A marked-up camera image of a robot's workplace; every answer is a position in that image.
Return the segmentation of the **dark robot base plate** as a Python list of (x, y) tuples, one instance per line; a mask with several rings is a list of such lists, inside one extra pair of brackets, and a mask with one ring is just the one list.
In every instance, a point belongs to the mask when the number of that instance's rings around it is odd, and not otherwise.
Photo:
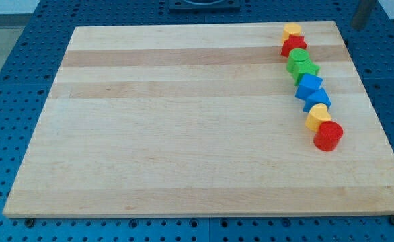
[(242, 0), (166, 0), (170, 11), (238, 10)]

